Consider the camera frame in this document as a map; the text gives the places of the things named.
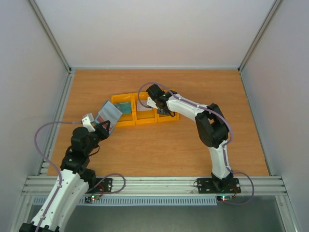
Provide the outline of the red card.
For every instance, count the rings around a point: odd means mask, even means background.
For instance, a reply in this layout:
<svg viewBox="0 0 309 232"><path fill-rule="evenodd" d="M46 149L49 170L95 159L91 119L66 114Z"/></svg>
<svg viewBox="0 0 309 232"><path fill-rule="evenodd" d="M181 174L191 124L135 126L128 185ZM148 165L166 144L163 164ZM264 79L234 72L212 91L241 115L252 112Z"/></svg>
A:
<svg viewBox="0 0 309 232"><path fill-rule="evenodd" d="M111 133L113 130L111 121L104 119L101 116L96 117L95 124L102 126L106 131L108 131L108 133Z"/></svg>

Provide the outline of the blue leather card holder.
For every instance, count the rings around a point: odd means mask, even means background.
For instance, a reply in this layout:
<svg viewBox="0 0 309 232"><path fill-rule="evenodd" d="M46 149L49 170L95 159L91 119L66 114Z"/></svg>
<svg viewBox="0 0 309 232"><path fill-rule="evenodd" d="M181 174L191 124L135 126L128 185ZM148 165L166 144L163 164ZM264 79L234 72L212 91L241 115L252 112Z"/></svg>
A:
<svg viewBox="0 0 309 232"><path fill-rule="evenodd" d="M106 101L103 107L99 110L97 116L101 116L104 119L110 120L112 123L112 128L114 130L115 125L122 116L122 113L114 106L114 104L112 104L110 101Z"/></svg>

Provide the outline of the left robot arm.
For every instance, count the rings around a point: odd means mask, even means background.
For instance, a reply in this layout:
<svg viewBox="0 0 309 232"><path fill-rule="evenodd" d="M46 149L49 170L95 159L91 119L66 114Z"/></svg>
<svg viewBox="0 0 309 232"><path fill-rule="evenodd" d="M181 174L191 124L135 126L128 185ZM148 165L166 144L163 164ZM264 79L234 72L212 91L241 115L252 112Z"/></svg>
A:
<svg viewBox="0 0 309 232"><path fill-rule="evenodd" d="M83 125L72 132L71 145L58 169L58 178L45 203L21 232L62 232L80 198L97 188L96 173L88 169L89 156L109 137L110 121Z"/></svg>

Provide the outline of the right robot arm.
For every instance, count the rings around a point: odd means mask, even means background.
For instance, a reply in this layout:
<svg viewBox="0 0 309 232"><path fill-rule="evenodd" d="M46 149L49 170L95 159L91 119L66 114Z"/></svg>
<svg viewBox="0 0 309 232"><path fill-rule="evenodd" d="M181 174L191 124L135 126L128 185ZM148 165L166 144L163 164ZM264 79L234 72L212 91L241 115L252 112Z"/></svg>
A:
<svg viewBox="0 0 309 232"><path fill-rule="evenodd" d="M233 178L227 158L226 143L230 129L216 104L203 105L182 97L173 90L166 92L153 82L146 90L147 107L160 114L174 117L176 113L196 123L201 142L209 148L212 161L212 186L216 192L225 191Z"/></svg>

